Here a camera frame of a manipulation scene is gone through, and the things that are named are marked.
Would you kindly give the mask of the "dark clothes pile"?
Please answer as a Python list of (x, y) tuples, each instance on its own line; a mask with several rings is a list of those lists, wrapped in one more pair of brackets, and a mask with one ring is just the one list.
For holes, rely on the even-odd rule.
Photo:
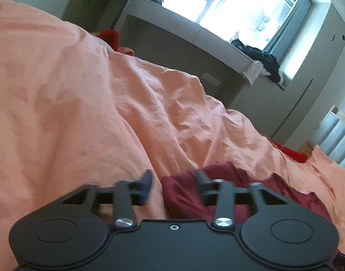
[(233, 40), (231, 44), (253, 61), (260, 61), (264, 65), (261, 76), (266, 76), (274, 83), (283, 83), (280, 65), (275, 56), (258, 48), (244, 45), (239, 39)]

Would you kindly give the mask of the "orange duvet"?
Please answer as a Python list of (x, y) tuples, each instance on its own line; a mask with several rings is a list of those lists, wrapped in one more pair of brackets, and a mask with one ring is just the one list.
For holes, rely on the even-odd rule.
[(17, 266), (12, 225), (83, 184), (110, 187), (152, 169), (150, 201), (136, 215), (165, 219), (161, 178), (223, 161), (314, 192), (345, 253), (345, 169), (321, 149), (298, 163), (197, 77), (108, 51), (74, 24), (0, 0), (0, 270)]

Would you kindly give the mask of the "grey padded headboard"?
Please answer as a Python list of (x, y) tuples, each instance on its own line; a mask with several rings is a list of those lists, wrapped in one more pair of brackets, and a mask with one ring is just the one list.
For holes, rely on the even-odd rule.
[(331, 160), (345, 169), (345, 113), (333, 106), (306, 143), (312, 149), (319, 146)]

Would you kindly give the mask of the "white garment hanging off bench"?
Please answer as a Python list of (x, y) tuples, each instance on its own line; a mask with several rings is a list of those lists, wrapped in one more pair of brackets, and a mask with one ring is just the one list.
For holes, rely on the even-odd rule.
[(242, 76), (251, 86), (255, 80), (261, 75), (264, 65), (260, 61), (253, 61), (246, 71), (242, 72)]

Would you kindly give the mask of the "tall grey closet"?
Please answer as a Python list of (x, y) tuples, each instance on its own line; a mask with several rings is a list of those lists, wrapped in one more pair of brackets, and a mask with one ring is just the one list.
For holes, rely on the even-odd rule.
[(312, 108), (345, 46), (345, 22), (333, 4), (312, 4), (280, 63), (284, 85), (267, 77), (246, 84), (230, 107), (284, 144)]

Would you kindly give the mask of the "red plush object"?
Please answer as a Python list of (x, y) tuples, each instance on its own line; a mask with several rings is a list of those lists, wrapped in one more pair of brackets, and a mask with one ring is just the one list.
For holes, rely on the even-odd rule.
[(129, 56), (134, 56), (135, 52), (128, 47), (121, 47), (118, 43), (118, 32), (114, 29), (105, 30), (95, 37), (107, 48), (109, 51), (116, 51), (121, 54), (126, 54)]

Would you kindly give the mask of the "grey window bench cabinet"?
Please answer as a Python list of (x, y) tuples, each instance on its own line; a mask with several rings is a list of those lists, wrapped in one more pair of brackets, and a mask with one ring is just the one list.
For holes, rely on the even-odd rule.
[(121, 42), (138, 58), (196, 75), (207, 94), (238, 110), (273, 106), (282, 95), (265, 76), (248, 84), (246, 54), (199, 24), (150, 0), (132, 0), (118, 28)]

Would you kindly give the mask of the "right light blue curtain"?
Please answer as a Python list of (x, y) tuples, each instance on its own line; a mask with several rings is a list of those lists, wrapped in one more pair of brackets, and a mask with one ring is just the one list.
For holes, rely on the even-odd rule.
[(296, 0), (286, 19), (263, 49), (280, 62), (309, 12), (311, 0)]

